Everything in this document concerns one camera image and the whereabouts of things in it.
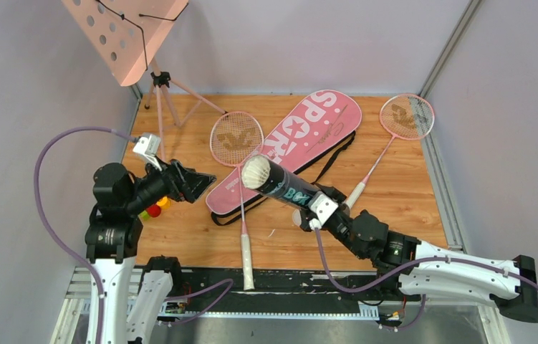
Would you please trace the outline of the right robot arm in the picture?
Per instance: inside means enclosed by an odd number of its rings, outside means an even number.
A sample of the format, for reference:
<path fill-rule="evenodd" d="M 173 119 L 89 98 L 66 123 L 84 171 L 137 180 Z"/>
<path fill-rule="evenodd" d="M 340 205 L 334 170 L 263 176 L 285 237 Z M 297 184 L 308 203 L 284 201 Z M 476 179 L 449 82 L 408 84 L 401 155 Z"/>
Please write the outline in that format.
<path fill-rule="evenodd" d="M 374 289 L 383 299 L 403 295 L 461 298 L 495 307 L 523 323 L 538 323 L 538 288 L 534 259 L 487 259 L 437 247 L 390 230 L 376 216 L 349 215 L 345 195 L 319 187 L 322 201 L 315 212 L 330 217 L 323 228 L 358 259 L 378 270 Z"/>

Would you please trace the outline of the pink racket cover bag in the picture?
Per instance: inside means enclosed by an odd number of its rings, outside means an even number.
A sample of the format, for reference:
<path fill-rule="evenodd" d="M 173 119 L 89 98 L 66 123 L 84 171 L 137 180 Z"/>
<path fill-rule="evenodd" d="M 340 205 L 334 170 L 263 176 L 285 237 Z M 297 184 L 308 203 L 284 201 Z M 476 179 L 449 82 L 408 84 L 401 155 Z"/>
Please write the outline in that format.
<path fill-rule="evenodd" d="M 297 175 L 330 156 L 311 182 L 315 184 L 338 155 L 352 144 L 361 122 L 362 109 L 355 100 L 335 90 L 319 90 L 301 100 L 265 134 L 260 153 Z M 266 197 L 244 188 L 245 210 L 252 210 L 265 200 Z M 217 226 L 226 226 L 241 218 L 236 168 L 208 193 L 206 205 Z"/>

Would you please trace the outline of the white shuttlecock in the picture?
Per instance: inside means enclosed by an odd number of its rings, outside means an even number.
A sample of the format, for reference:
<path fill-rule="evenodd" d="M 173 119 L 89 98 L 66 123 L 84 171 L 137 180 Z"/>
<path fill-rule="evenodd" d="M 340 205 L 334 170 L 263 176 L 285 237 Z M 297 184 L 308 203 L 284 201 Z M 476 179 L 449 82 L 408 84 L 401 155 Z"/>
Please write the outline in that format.
<path fill-rule="evenodd" d="M 266 183 L 270 174 L 269 159 L 263 155 L 250 157 L 241 169 L 241 181 L 246 188 L 258 189 Z"/>

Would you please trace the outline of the translucent tube lid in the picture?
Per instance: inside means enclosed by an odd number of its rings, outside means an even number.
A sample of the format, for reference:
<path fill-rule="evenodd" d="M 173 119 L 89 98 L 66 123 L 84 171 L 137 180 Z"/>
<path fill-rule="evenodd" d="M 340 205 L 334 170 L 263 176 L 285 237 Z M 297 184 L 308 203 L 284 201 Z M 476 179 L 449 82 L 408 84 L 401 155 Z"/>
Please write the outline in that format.
<path fill-rule="evenodd" d="M 294 210 L 292 213 L 292 221 L 294 225 L 298 226 L 301 229 L 308 229 L 309 224 L 308 220 L 304 217 L 305 213 L 301 210 Z"/>

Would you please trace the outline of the black shuttlecock tube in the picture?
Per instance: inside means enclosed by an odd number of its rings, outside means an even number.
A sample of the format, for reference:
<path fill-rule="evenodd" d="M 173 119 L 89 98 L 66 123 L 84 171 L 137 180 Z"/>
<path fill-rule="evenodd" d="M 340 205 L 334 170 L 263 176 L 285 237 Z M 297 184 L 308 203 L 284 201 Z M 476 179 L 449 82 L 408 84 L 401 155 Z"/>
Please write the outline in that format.
<path fill-rule="evenodd" d="M 297 209 L 308 209 L 310 201 L 320 189 L 270 159 L 269 164 L 271 170 L 266 183 L 250 190 Z"/>

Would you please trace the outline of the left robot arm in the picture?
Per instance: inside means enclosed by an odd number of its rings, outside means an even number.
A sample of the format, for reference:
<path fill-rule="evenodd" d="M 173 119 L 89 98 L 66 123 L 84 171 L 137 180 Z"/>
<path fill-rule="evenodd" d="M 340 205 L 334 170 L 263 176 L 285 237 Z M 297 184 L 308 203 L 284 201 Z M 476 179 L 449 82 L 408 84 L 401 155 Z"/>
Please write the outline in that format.
<path fill-rule="evenodd" d="M 148 343 L 167 296 L 184 287 L 181 264 L 175 257 L 152 257 L 143 266 L 135 303 L 128 306 L 130 281 L 143 230 L 142 211 L 163 198 L 196 202 L 216 182 L 216 176 L 186 168 L 177 160 L 147 164 L 138 178 L 121 163 L 95 172 L 96 204 L 85 234 L 90 263 L 88 343 Z"/>

